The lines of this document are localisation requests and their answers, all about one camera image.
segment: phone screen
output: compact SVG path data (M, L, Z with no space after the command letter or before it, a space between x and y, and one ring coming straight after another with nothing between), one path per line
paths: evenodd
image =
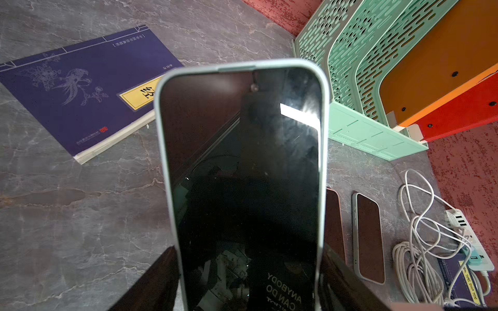
M179 76L161 123L188 310L313 310L322 90L303 68Z
M325 198L324 242L346 262L339 195L329 188Z
M360 273L364 278L384 283L384 255L378 205L361 194L358 194L357 203Z

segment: perforated plastic rack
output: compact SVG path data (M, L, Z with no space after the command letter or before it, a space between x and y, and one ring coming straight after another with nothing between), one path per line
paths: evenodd
M385 160L427 146L389 127L384 77L457 0L324 0L294 43L330 79L329 138Z

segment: power strip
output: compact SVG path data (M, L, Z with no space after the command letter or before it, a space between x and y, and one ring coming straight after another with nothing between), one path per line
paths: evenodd
M479 242L479 239L477 238L476 234L470 227L470 224L465 218L462 211L457 208L447 209L446 215L448 216L448 220L450 221L452 227L454 227L455 229L456 228L465 229L466 231L465 236L470 240L472 246L474 247L475 251L482 260L480 264L472 264L472 265L469 264L469 268L474 271L494 271L495 266L493 265L493 262L491 262L491 259L489 258L488 254L481 245L481 242Z

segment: chinese character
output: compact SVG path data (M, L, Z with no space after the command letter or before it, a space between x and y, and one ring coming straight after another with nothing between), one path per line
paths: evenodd
M140 90L140 92L142 92L146 98L149 98L149 96L154 96L154 89L151 88L151 87L148 87L148 88L144 88L142 90Z

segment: purple book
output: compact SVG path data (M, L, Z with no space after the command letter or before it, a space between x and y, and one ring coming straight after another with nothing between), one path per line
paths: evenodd
M154 120L155 87L180 66L142 25L0 64L0 82L82 164Z
M450 287L453 278L460 269L460 266L464 263L465 257L465 254L458 253L455 257L450 259L438 258L439 267L441 268L441 273L443 274L443 278L446 283L446 289ZM474 301L474 303L478 305L482 305L476 285L469 272L468 265L466 265L464 270L458 275L457 281L451 291L451 298L465 298L470 301ZM460 307L474 307L473 304L465 301L459 301L456 302L456 304Z

